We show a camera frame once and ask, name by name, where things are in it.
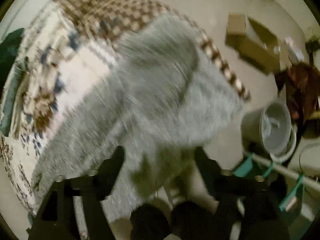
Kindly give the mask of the grey fluffy pants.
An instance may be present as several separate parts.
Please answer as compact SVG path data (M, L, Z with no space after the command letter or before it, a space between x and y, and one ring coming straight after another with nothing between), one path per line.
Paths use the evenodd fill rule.
M121 39L118 64L41 154L31 179L34 211L57 176L84 175L121 145L125 162L103 208L109 221L128 216L231 122L242 101L199 48L200 37L176 15L163 14Z

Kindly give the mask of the teal white drying rack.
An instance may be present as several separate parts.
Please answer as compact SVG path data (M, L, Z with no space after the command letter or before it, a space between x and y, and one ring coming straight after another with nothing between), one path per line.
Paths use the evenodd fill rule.
M311 222L319 218L319 182L305 174L254 153L246 153L233 174L264 182L289 223L299 217Z

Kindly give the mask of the white plastic bucket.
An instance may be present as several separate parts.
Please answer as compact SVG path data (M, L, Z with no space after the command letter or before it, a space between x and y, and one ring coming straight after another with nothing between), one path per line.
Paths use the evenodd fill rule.
M258 144L275 162L282 164L290 157L287 149L292 125L289 109L281 100L248 112L241 122L244 139Z

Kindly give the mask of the dark red cloth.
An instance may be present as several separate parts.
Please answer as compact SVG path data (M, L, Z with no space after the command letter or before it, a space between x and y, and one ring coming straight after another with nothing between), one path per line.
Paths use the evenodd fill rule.
M305 63L284 72L286 104L291 119L304 124L319 112L319 70Z

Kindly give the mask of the open cardboard box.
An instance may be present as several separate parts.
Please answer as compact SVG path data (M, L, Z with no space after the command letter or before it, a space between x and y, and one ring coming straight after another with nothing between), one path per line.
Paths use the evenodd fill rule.
M265 74L280 71L280 44L276 35L255 19L228 14L225 44Z

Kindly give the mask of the dark green garment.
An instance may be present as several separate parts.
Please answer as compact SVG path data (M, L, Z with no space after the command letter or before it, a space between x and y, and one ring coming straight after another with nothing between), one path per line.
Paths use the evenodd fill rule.
M9 33L0 45L0 89L3 91L10 69L16 59L24 28Z

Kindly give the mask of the floral brown checkered blanket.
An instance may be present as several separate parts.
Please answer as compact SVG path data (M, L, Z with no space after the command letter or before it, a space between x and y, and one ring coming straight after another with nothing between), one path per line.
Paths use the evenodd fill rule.
M1 98L1 155L24 207L34 211L32 175L67 115L120 60L119 44L163 14L201 33L197 44L242 103L251 95L195 21L155 0L51 0L23 33Z

